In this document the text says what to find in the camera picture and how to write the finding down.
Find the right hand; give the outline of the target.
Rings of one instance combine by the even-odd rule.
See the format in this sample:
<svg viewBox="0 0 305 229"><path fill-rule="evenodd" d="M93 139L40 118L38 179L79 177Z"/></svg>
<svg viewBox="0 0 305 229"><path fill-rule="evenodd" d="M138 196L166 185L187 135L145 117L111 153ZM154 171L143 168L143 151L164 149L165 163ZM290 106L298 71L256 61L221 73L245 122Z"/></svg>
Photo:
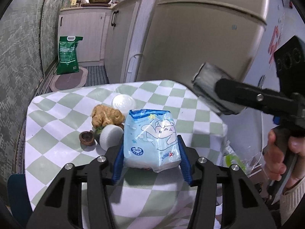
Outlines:
<svg viewBox="0 0 305 229"><path fill-rule="evenodd" d="M284 154L275 145L276 135L273 130L268 134L267 151L264 154L265 170L271 180L280 181L287 167L283 163ZM304 138L290 137L288 140L289 149L298 155L294 170L286 183L286 189L292 189L304 178Z"/></svg>

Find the cream knit sleeve forearm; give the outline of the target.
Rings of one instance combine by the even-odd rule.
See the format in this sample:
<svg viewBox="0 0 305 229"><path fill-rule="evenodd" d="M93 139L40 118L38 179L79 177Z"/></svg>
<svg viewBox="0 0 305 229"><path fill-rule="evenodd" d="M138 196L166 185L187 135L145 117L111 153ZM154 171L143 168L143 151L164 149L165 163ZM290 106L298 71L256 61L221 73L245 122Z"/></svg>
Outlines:
<svg viewBox="0 0 305 229"><path fill-rule="evenodd" d="M280 196L280 216L283 225L297 208L304 195L304 178Z"/></svg>

